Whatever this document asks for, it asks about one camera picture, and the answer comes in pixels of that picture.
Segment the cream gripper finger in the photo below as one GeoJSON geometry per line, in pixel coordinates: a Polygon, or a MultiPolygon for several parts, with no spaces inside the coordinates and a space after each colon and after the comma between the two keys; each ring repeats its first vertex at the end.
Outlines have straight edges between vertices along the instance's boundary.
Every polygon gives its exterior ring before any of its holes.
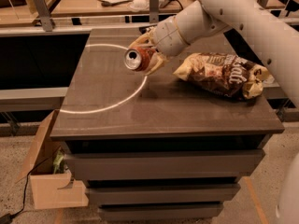
{"type": "Polygon", "coordinates": [[[166,63],[169,62],[169,59],[162,54],[161,52],[146,52],[145,53],[145,75],[149,76],[150,74],[155,73],[157,70],[162,68],[166,63]]]}
{"type": "Polygon", "coordinates": [[[155,32],[154,27],[149,27],[146,29],[146,32],[141,35],[139,38],[137,38],[135,41],[133,41],[130,45],[129,48],[134,48],[134,47],[153,47],[154,42],[153,42],[153,33],[155,32]]]}

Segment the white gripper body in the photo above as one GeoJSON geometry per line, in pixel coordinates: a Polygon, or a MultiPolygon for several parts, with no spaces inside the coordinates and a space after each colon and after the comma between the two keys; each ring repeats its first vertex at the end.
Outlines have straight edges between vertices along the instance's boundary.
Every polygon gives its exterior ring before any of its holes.
{"type": "Polygon", "coordinates": [[[179,55],[189,46],[180,33],[175,16],[160,21],[153,31],[152,38],[157,50],[168,57],[179,55]]]}

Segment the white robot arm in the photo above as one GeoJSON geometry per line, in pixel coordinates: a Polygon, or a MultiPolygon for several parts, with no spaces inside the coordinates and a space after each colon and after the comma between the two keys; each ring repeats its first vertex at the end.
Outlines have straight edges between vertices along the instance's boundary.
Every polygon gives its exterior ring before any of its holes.
{"type": "Polygon", "coordinates": [[[299,105],[299,34],[255,0],[195,0],[131,46],[156,48],[152,69],[157,70],[193,41],[228,27],[241,35],[288,98],[299,105]]]}

